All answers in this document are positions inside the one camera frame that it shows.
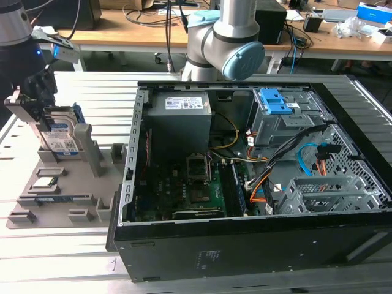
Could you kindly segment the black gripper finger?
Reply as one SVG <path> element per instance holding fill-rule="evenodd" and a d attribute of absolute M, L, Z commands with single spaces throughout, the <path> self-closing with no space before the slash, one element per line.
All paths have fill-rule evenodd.
<path fill-rule="evenodd" d="M 29 98 L 19 88 L 5 99 L 4 105 L 25 123 L 38 122 L 42 117 L 43 106 L 40 101 Z"/>
<path fill-rule="evenodd" d="M 51 132 L 51 125 L 54 124 L 54 119 L 51 117 L 51 113 L 58 110 L 58 106 L 46 105 L 43 107 L 42 115 L 38 122 L 39 132 Z"/>

